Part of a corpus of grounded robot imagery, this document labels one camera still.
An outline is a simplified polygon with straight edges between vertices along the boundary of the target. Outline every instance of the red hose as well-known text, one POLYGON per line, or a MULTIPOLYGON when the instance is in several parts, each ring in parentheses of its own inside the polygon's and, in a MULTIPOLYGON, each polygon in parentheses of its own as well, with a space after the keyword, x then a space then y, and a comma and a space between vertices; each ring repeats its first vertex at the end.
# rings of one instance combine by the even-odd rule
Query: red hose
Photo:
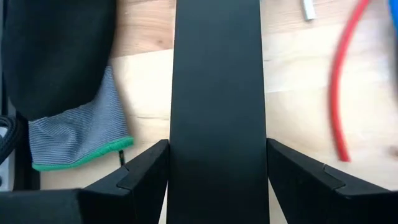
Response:
POLYGON ((343 31, 343 34, 341 35, 340 42, 338 44, 331 68, 331 81, 330 81, 331 128, 333 131, 333 137, 335 139, 335 144, 337 147, 339 158, 340 160, 345 162, 349 162, 350 158, 348 155, 344 134, 341 129, 341 120, 340 120, 339 94, 340 94, 341 68, 343 66, 347 48, 353 36, 355 27, 358 24, 368 4, 369 0, 359 0, 359 3, 356 5, 351 15, 351 18, 348 21, 343 31))

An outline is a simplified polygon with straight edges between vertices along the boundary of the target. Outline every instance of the black cable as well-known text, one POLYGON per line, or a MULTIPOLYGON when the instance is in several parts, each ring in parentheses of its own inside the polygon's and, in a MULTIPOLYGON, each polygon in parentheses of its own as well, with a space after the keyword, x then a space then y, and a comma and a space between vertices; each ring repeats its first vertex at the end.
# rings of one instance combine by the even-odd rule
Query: black cable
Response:
POLYGON ((124 166, 126 161, 124 159, 124 151, 120 150, 119 151, 119 161, 120 161, 120 166, 124 166))
POLYGON ((16 118, 8 116, 0 116, 0 126, 7 128, 6 134, 0 141, 0 164, 2 164, 21 140, 22 127, 16 118))

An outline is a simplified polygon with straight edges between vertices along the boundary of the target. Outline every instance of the black metal frame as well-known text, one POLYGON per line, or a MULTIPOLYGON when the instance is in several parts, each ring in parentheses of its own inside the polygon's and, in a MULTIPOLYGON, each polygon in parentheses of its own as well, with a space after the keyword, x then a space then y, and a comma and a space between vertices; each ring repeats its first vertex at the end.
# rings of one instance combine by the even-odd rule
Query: black metal frame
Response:
MULTIPOLYGON (((345 174, 273 139, 267 140, 267 151, 269 179, 288 223, 397 223, 398 192, 345 174)), ((169 142, 161 140, 85 189, 2 193, 1 223, 158 223, 169 159, 169 142)), ((257 222, 247 217, 247 223, 257 222)))
POLYGON ((84 189, 0 194, 1 223, 398 223, 398 193, 266 139, 258 0, 178 0, 170 144, 84 189))

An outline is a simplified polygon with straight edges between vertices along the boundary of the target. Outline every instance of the wooden floor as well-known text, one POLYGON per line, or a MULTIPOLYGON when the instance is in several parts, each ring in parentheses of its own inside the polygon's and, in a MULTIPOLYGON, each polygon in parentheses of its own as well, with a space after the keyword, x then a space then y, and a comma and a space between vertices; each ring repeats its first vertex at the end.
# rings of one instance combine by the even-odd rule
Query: wooden floor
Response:
MULTIPOLYGON (((372 1, 343 69, 341 115, 351 163, 338 161, 327 93, 330 62, 357 0, 314 0, 303 20, 300 1, 261 2, 267 137, 349 174, 398 189, 398 92, 395 37, 386 0, 372 1)), ((169 138, 175 0, 119 0, 111 63, 136 145, 128 160, 169 138)), ((43 172, 42 187, 84 187, 119 167, 108 154, 77 169, 43 172)), ((270 192, 271 223, 285 223, 270 192)))

